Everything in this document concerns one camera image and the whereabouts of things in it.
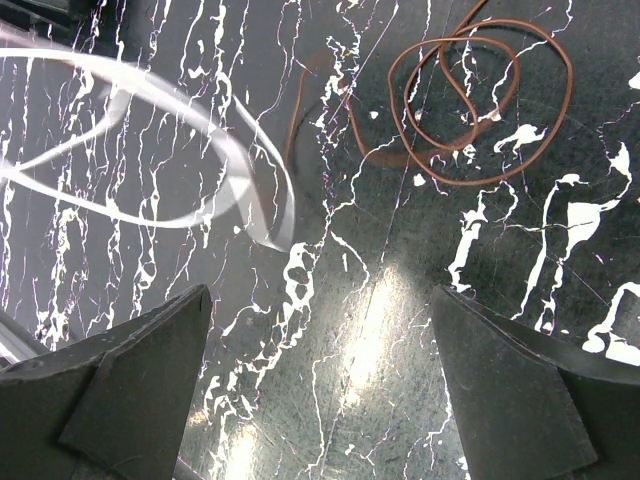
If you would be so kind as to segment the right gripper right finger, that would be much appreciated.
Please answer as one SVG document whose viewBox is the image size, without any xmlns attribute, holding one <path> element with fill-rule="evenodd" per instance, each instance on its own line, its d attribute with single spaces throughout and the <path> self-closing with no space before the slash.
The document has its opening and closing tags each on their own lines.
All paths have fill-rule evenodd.
<svg viewBox="0 0 640 480">
<path fill-rule="evenodd" d="M 636 479 L 639 370 L 446 287 L 432 324 L 474 479 Z"/>
</svg>

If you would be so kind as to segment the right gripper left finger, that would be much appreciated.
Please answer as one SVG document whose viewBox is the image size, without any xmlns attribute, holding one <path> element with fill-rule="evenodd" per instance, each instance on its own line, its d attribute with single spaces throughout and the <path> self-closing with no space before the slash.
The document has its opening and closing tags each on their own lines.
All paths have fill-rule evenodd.
<svg viewBox="0 0 640 480">
<path fill-rule="evenodd" d="M 2 314 L 2 478 L 197 478 L 179 450 L 211 309 L 196 285 L 55 352 Z"/>
</svg>

